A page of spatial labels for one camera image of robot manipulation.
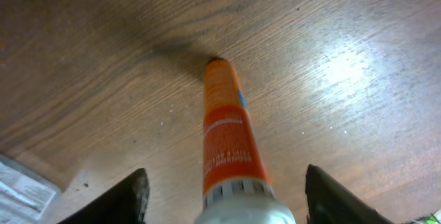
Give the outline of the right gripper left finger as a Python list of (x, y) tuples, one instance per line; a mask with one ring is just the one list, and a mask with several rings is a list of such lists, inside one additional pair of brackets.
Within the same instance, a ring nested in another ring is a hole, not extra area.
[(60, 224), (145, 224), (149, 198), (147, 172), (139, 168)]

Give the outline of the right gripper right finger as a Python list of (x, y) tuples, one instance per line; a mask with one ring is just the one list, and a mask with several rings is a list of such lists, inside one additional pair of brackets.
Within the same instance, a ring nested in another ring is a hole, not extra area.
[(308, 224), (391, 224), (316, 165), (307, 167), (305, 194)]

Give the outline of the orange tube white cap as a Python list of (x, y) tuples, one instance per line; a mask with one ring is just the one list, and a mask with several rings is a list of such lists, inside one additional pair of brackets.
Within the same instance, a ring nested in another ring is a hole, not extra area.
[(271, 187), (233, 65), (210, 59), (203, 84), (203, 210), (196, 222), (294, 223)]

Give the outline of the clear plastic container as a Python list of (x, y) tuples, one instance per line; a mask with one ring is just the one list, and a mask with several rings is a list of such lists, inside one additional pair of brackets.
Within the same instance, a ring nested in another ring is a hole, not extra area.
[(54, 217), (61, 190), (1, 155), (1, 224), (45, 224)]

